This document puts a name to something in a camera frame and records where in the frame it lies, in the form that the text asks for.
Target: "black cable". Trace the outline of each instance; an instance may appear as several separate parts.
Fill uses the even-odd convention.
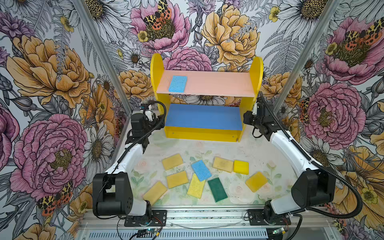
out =
[[[131,145],[129,145],[129,147],[127,147],[126,149],[125,149],[125,151],[122,153],[122,155],[121,155],[121,157],[119,158],[119,160],[118,160],[118,163],[120,163],[123,159],[124,159],[124,157],[125,157],[125,155],[127,155],[127,153],[129,152],[129,150],[133,147],[133,146],[135,146],[138,142],[140,142],[141,140],[143,140],[144,138],[146,138],[147,136],[149,136],[154,130],[156,130],[164,121],[165,121],[165,118],[166,118],[166,115],[167,115],[167,108],[166,108],[166,106],[162,103],[162,102],[159,102],[159,101],[152,101],[152,102],[149,102],[148,104],[147,104],[147,106],[145,106],[145,108],[147,108],[149,105],[152,105],[152,104],[154,104],[154,103],[158,103],[158,104],[160,104],[162,107],[163,107],[163,109],[164,109],[164,116],[162,117],[162,119],[151,129],[151,130],[149,130],[149,132],[147,132],[146,134],[144,134],[143,136],[141,136],[138,140],[136,140],[134,143],[132,143]]]
[[[144,134],[143,136],[141,136],[137,141],[135,141],[134,143],[132,143],[131,145],[129,145],[129,146],[125,149],[125,151],[122,153],[121,157],[119,158],[118,163],[117,163],[115,169],[111,172],[111,174],[109,175],[107,181],[105,182],[105,184],[103,185],[103,187],[100,189],[100,192],[99,192],[98,195],[97,195],[96,201],[99,199],[99,196],[100,196],[101,191],[104,189],[105,185],[107,185],[107,183],[109,182],[109,179],[111,178],[112,174],[113,174],[113,173],[115,172],[115,170],[119,167],[120,162],[124,159],[125,155],[127,155],[127,153],[129,152],[129,150],[130,150],[133,146],[135,146],[137,143],[139,143],[141,140],[143,140],[144,138],[146,138],[147,136],[149,136],[154,130],[156,130],[156,129],[157,129],[157,128],[158,128],[158,127],[165,121],[165,118],[166,118],[166,115],[167,115],[167,108],[166,108],[166,106],[165,106],[162,102],[159,102],[159,101],[151,101],[151,102],[149,102],[149,103],[144,107],[144,110],[145,110],[147,107],[149,107],[149,105],[154,104],[154,103],[158,103],[158,104],[160,104],[160,105],[164,108],[164,114],[163,114],[164,116],[162,117],[162,119],[161,119],[161,120],[160,120],[160,121],[159,121],[159,122],[152,128],[152,129],[151,129],[151,130],[149,130],[149,132],[147,132],[146,134]],[[98,214],[97,207],[96,207],[96,217],[97,217],[98,219],[111,219],[111,218],[117,217],[117,215],[116,215],[116,216],[113,216],[113,217],[101,218],[101,217],[99,217],[98,215],[99,215],[99,214]]]
[[[297,223],[297,226],[296,226],[296,229],[293,231],[293,234],[291,236],[289,236],[287,239],[285,240],[291,240],[293,239],[293,237],[296,235],[297,231],[299,230],[300,228],[300,225],[301,225],[301,222],[303,221],[303,216],[301,216],[300,214],[294,214],[293,216],[295,217],[299,217],[299,222]]]
[[[253,127],[252,136],[254,138],[261,138],[263,136],[262,134],[260,134],[260,136],[257,136],[257,137],[254,136],[255,129],[256,129],[256,127]]]
[[[283,126],[281,125],[281,123],[279,122],[279,120],[276,118],[275,114],[271,111],[271,109],[268,107],[264,97],[263,97],[263,94],[260,93],[260,97],[265,105],[265,107],[267,108],[268,112],[270,113],[270,115],[272,116],[272,118],[274,119],[274,121],[277,123],[277,125],[280,127],[280,129],[283,131],[284,135],[290,139],[291,136],[287,133],[287,131],[283,128]],[[344,183],[351,191],[352,193],[355,195],[356,197],[356,201],[357,201],[357,204],[356,204],[356,208],[350,212],[350,213],[347,213],[347,214],[331,214],[329,212],[325,212],[325,211],[322,211],[322,210],[319,210],[319,209],[316,209],[314,207],[307,207],[306,209],[307,210],[311,210],[311,211],[314,211],[314,212],[317,212],[319,214],[322,214],[324,216],[327,216],[327,217],[332,217],[332,218],[341,218],[341,219],[345,219],[345,218],[352,218],[352,217],[355,217],[357,216],[361,210],[362,210],[362,207],[363,207],[363,202],[362,202],[362,198],[361,198],[361,195],[360,193],[357,191],[357,189],[352,185],[350,184],[346,179],[340,177],[339,175],[337,175],[336,173],[333,173],[329,170],[327,170],[325,167],[323,167],[322,165],[318,164],[317,162],[313,161],[312,160],[312,157],[310,155],[308,155],[308,153],[293,139],[292,141],[290,140],[291,143],[293,143],[293,145],[301,152],[301,154],[304,155],[304,157],[310,161],[311,164],[313,164],[314,166],[316,166],[317,168],[320,169],[320,171],[322,172],[325,172],[325,173],[328,173],[332,176],[334,176],[336,179],[338,179],[340,182]]]

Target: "white daisy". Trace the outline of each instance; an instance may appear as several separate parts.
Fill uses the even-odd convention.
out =
[[[143,61],[141,60],[140,49],[129,49],[124,52],[124,62],[132,68],[142,68]]]
[[[154,7],[156,4],[156,0],[131,0],[131,7],[137,7],[140,4],[144,8],[147,8],[148,4],[150,4],[151,7]]]
[[[269,67],[264,66],[263,69],[263,84],[267,84],[267,78],[269,78],[272,75],[272,71],[269,69]]]
[[[307,40],[317,24],[321,13],[328,0],[283,0],[277,14],[277,18],[283,20],[278,32],[285,31],[284,38],[292,34],[292,39],[298,39],[299,43]],[[337,23],[348,12],[348,4],[340,4],[338,10],[331,18],[331,22]]]
[[[78,27],[81,38],[85,39],[85,28],[79,18],[77,10],[74,8],[72,0],[58,0],[58,4],[63,10],[63,15],[69,20],[70,25],[73,27]]]
[[[353,8],[350,16],[359,17],[359,21],[367,18],[365,22],[370,23],[384,17],[383,0],[352,0],[350,6]]]
[[[70,25],[79,25],[84,31],[72,1],[74,0],[59,0],[59,6],[63,9],[64,16],[69,19]],[[105,42],[110,43],[123,39],[121,31],[127,31],[124,25],[130,23],[129,2],[125,0],[85,0],[85,3]]]
[[[277,111],[277,117],[279,119],[285,119],[288,116],[289,108],[288,105],[283,102]]]
[[[113,150],[113,138],[107,131],[107,125],[101,122],[99,132],[91,127],[90,142],[84,145],[83,167],[87,168],[87,182],[91,182],[95,174],[104,172],[109,165],[109,156]]]
[[[303,71],[310,72],[318,60],[319,58],[316,56],[316,54],[314,52],[311,53],[311,56],[304,64]]]
[[[153,101],[156,101],[156,97],[155,96],[149,96],[143,100],[143,103],[149,103],[149,102],[153,102]],[[157,104],[152,104],[151,107],[152,107],[152,110],[157,110]]]
[[[225,105],[225,99],[219,96],[190,95],[184,99],[187,104],[219,106]]]
[[[300,138],[300,145],[324,167],[333,168],[339,176],[343,177],[336,166],[343,165],[344,161],[339,155],[329,153],[330,147],[327,142],[323,142],[315,136],[312,136],[312,139],[303,136]],[[343,189],[343,184],[338,179],[336,179],[336,186]]]
[[[34,17],[41,9],[40,0],[3,0],[4,5],[23,17]]]

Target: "black mounting plate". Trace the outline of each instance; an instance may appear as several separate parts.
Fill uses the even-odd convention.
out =
[[[149,225],[142,226],[140,224],[140,220],[138,219],[138,217],[135,217],[135,219],[133,217],[130,217],[125,220],[124,226],[125,227],[161,227],[161,225],[163,225],[164,227],[166,225],[166,222],[167,222],[166,210],[152,210],[152,215],[154,217],[157,217],[161,221],[161,223],[158,222],[157,220],[152,219]]]
[[[248,209],[247,211],[249,223],[251,226],[272,225],[264,221],[263,209]],[[283,218],[288,222],[288,225],[291,225],[291,220],[289,219],[288,215],[276,218],[275,224],[273,225],[286,225]]]

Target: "blue shelf board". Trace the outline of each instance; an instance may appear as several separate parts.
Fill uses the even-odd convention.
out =
[[[238,131],[243,129],[240,108],[192,104],[171,104],[166,126]]]

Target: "table surface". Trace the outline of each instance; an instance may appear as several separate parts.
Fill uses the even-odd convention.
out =
[[[252,127],[247,126],[241,142],[215,142],[186,139],[171,139],[165,137],[164,130],[154,131],[149,137],[148,145],[142,159],[136,164],[129,175],[133,196],[142,196],[157,182],[167,186],[166,176],[180,171],[186,171],[191,181],[193,169],[191,164],[203,160],[213,179],[220,178],[228,195],[227,199],[215,203],[207,182],[201,199],[187,195],[189,183],[167,192],[154,204],[160,206],[213,206],[213,205],[249,205],[264,204],[265,201],[290,193],[297,177],[288,160],[264,137],[252,137]],[[165,171],[162,159],[179,153],[183,164]],[[229,160],[249,162],[249,175],[229,173],[212,167],[214,157]],[[258,191],[253,193],[245,181],[254,173],[261,171],[268,179]]]

